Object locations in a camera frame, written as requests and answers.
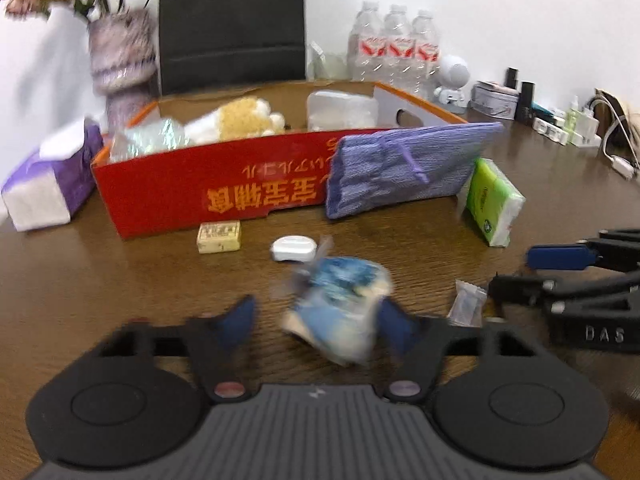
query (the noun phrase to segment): power adapter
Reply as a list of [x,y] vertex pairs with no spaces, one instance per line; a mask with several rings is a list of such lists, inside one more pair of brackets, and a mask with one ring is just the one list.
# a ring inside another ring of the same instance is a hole
[[611,158],[613,159],[611,163],[613,169],[616,170],[620,175],[625,177],[627,180],[631,180],[631,178],[634,176],[635,171],[629,161],[617,155],[613,155]]

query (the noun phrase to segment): green tissue pack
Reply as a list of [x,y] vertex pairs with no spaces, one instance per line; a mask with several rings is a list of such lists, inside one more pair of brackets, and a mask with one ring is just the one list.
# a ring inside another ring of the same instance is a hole
[[524,196],[490,158],[477,158],[473,174],[458,193],[490,247],[509,245],[511,224],[525,202]]

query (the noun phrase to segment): yellow soap bar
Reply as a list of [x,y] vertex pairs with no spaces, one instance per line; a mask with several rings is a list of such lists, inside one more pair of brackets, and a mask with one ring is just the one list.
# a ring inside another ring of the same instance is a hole
[[210,222],[200,224],[198,252],[226,253],[240,248],[240,222]]

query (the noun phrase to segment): cardboard box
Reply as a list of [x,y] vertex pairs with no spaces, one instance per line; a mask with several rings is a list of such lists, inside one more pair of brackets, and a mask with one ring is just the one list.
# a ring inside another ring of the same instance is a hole
[[320,204],[338,140],[385,129],[306,131],[306,98],[319,89],[373,95],[378,124],[387,128],[465,121],[380,83],[286,82],[248,89],[163,98],[131,125],[172,117],[194,120],[240,96],[266,99],[291,133],[232,140],[109,163],[109,146],[92,161],[109,215],[123,238],[197,227],[203,222],[266,216],[269,211]]

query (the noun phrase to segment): yellow and white plush toy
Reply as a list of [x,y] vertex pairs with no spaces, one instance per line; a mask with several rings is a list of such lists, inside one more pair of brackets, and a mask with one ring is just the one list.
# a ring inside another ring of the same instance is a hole
[[272,114],[267,101],[242,97],[185,124],[184,133],[195,144],[210,144],[281,134],[284,125],[284,116]]

